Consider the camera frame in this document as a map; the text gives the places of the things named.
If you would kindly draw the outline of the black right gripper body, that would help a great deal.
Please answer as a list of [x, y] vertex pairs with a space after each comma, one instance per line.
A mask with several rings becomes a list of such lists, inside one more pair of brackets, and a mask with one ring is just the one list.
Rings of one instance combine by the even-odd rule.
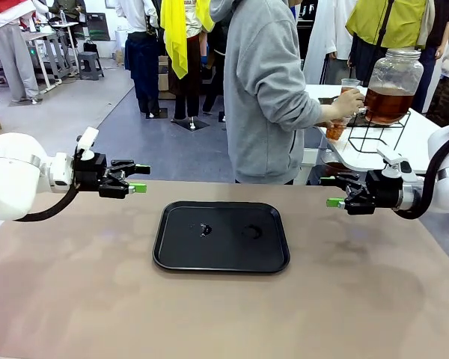
[[394, 209], [400, 201], [403, 179], [389, 178], [382, 170], [372, 170], [366, 174], [366, 187], [376, 208]]

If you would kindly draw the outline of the person's right hand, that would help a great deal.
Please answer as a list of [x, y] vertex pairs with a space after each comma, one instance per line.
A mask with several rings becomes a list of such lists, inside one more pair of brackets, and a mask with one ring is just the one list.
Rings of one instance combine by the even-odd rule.
[[354, 115], [364, 107], [364, 94], [358, 88], [343, 92], [331, 105], [321, 105], [322, 122], [331, 122]]

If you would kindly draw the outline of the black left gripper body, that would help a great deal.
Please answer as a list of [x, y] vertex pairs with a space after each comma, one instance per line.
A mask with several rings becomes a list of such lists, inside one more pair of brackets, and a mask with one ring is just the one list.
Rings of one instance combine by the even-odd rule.
[[98, 191], [106, 168], [106, 155], [102, 153], [95, 153], [89, 160], [75, 159], [73, 170], [78, 191]]

